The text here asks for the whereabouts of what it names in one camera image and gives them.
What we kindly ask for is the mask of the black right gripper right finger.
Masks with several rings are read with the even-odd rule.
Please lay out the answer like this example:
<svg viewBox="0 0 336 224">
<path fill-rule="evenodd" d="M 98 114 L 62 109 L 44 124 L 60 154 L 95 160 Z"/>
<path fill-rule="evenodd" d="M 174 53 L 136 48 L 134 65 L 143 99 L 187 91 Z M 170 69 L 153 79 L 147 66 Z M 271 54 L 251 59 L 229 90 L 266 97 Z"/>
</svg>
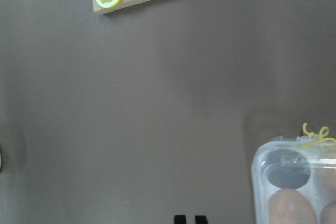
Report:
<svg viewBox="0 0 336 224">
<path fill-rule="evenodd" d="M 195 215 L 195 224 L 208 224 L 207 217 L 205 215 Z"/>
</svg>

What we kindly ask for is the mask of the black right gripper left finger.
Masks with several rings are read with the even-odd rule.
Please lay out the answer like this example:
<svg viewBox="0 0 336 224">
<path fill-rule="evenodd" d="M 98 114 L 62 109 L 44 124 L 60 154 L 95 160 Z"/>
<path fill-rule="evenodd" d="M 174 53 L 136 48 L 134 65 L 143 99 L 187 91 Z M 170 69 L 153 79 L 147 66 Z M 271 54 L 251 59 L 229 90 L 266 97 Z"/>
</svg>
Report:
<svg viewBox="0 0 336 224">
<path fill-rule="evenodd" d="M 187 224 L 186 215 L 175 215 L 173 219 L 174 224 Z"/>
</svg>

